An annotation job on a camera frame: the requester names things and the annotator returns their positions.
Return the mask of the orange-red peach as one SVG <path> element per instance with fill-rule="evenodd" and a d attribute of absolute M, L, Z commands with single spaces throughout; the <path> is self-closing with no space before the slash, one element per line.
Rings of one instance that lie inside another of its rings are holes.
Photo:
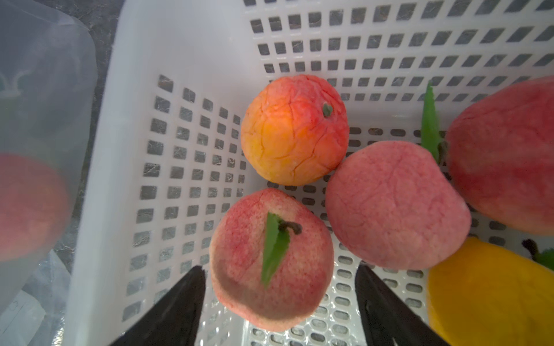
<path fill-rule="evenodd" d="M 249 105 L 240 140 L 246 159 L 265 180 L 307 185 L 335 170 L 346 155 L 346 106 L 325 79 L 281 77 Z"/>

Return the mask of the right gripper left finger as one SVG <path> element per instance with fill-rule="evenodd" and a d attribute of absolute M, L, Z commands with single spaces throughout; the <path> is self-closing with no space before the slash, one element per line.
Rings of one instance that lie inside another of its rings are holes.
<path fill-rule="evenodd" d="M 111 345 L 194 345 L 205 295 L 206 271 L 196 265 Z"/>

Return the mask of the green printed zip-top bag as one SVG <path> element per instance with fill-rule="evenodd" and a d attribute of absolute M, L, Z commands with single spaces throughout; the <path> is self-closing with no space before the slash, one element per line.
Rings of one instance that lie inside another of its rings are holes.
<path fill-rule="evenodd" d="M 1 154 L 55 170 L 71 214 L 97 80 L 95 44 L 79 20 L 35 1 L 1 3 Z M 1 261 L 1 308 L 11 304 L 52 248 Z"/>

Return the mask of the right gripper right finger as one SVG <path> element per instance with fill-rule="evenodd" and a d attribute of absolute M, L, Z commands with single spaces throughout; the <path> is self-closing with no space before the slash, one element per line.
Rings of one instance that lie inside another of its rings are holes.
<path fill-rule="evenodd" d="M 366 263 L 356 271 L 355 291 L 368 345 L 448 346 Z"/>

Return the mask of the pink peach with leaf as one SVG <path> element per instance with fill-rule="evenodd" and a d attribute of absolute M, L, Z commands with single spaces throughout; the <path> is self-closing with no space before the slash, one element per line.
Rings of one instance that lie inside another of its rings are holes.
<path fill-rule="evenodd" d="M 274 188 L 245 196 L 228 210 L 209 256 L 216 298 L 272 332 L 284 332 L 313 314 L 333 276 L 327 226 Z"/>

